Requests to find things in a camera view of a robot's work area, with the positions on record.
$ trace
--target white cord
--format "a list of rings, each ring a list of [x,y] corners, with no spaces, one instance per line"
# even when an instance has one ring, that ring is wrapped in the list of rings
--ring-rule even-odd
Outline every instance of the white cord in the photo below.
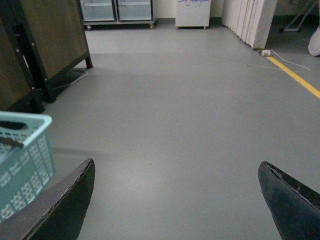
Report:
[[[294,63],[294,62],[291,62],[291,61],[288,61],[288,60],[285,60],[283,59],[278,53],[276,53],[275,51],[273,50],[270,50],[270,52],[274,53],[275,55],[277,55],[281,60],[283,60],[284,62],[288,63],[288,64],[293,64],[293,65],[296,65],[298,67],[301,67],[301,68],[304,68],[306,69],[307,71],[283,71],[282,69],[280,68],[275,68],[275,67],[268,67],[268,66],[261,66],[261,65],[251,65],[251,64],[247,64],[248,67],[258,67],[258,68],[264,68],[264,69],[274,69],[274,70],[279,70],[279,71],[283,71],[285,73],[295,73],[295,74],[306,74],[306,73],[310,73],[311,70],[309,68],[307,68],[306,66],[302,66],[302,65],[299,65],[297,63]]]
[[[84,75],[80,76],[79,78],[77,78],[76,80],[74,80],[73,82],[69,83],[69,84],[65,84],[65,85],[61,85],[61,86],[57,86],[55,88],[52,88],[52,90],[55,90],[55,89],[60,89],[60,88],[63,88],[63,87],[68,87],[72,84],[75,84],[76,82],[80,81],[81,79],[85,78],[86,76],[89,75],[89,73],[87,73],[86,71],[82,71],[82,70],[77,70],[77,69],[73,69],[72,72],[81,72],[83,73]]]

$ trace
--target wooden panel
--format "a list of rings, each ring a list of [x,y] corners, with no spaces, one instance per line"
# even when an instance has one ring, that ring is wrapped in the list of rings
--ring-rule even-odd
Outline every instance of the wooden panel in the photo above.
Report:
[[[30,89],[1,18],[0,39],[0,110],[5,110]]]
[[[50,79],[88,52],[78,0],[21,0]]]

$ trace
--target plastic basket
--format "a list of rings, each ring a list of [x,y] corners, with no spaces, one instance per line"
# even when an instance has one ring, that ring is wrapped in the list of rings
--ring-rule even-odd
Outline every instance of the plastic basket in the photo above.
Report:
[[[21,129],[0,126],[0,137],[23,143],[0,143],[0,222],[37,198],[55,173],[48,115],[0,111],[0,122],[22,123]]]

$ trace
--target glass door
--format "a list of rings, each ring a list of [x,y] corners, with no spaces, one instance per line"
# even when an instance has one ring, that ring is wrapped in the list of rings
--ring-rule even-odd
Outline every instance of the glass door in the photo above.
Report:
[[[85,22],[115,20],[112,0],[81,0],[80,3]]]
[[[151,0],[118,0],[120,21],[151,20]]]

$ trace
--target white freezer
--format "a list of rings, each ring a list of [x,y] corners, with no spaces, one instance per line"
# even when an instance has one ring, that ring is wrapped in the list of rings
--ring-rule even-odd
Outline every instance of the white freezer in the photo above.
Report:
[[[208,27],[211,0],[176,0],[176,27]]]

